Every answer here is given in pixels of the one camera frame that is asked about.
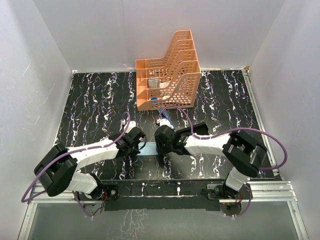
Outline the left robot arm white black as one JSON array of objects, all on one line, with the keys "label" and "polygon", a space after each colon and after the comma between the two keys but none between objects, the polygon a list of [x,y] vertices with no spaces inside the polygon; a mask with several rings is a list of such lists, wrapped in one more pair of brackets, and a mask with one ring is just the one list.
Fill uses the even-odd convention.
[{"label": "left robot arm white black", "polygon": [[94,174],[79,170],[100,161],[135,156],[140,152],[139,143],[145,139],[146,134],[135,126],[124,134],[89,145],[67,148],[59,143],[35,167],[34,174],[50,197],[74,191],[97,200],[104,192],[102,182]]}]

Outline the black sunglasses case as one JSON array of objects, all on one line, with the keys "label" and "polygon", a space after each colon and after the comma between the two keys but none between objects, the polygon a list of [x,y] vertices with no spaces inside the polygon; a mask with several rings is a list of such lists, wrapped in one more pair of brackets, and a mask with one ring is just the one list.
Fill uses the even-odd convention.
[{"label": "black sunglasses case", "polygon": [[[209,128],[207,126],[207,124],[205,122],[201,122],[195,125],[192,125],[192,129],[193,129],[193,133],[200,135],[200,136],[204,136],[204,135],[208,135],[209,134]],[[185,134],[185,135],[191,135],[191,127],[186,127],[183,129],[179,129],[176,131],[176,133],[178,134]]]}]

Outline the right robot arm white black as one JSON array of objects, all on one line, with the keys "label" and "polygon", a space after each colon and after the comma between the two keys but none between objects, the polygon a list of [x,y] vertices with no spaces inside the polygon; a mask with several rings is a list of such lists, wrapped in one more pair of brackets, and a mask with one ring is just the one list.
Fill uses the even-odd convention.
[{"label": "right robot arm white black", "polygon": [[235,199],[241,188],[258,176],[267,155],[267,147],[248,132],[261,134],[254,128],[234,128],[225,133],[210,135],[206,123],[201,122],[179,130],[167,125],[160,126],[154,133],[156,151],[160,155],[216,155],[226,157],[233,165],[224,183],[209,190],[212,198]]}]

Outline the light blue cleaning cloth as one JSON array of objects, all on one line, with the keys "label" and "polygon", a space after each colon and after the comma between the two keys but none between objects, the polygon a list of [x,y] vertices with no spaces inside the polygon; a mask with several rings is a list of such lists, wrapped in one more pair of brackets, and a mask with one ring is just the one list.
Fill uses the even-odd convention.
[{"label": "light blue cleaning cloth", "polygon": [[155,142],[147,142],[145,146],[139,151],[138,156],[156,156],[157,145]]}]

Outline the blue sunglasses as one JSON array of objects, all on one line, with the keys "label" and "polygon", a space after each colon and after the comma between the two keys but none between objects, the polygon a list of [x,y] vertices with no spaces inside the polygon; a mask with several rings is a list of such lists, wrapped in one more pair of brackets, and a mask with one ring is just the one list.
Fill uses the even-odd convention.
[{"label": "blue sunglasses", "polygon": [[166,109],[164,108],[160,108],[158,109],[158,113],[159,113],[159,119],[167,119],[167,120],[170,120],[170,116],[169,116],[169,113]]}]

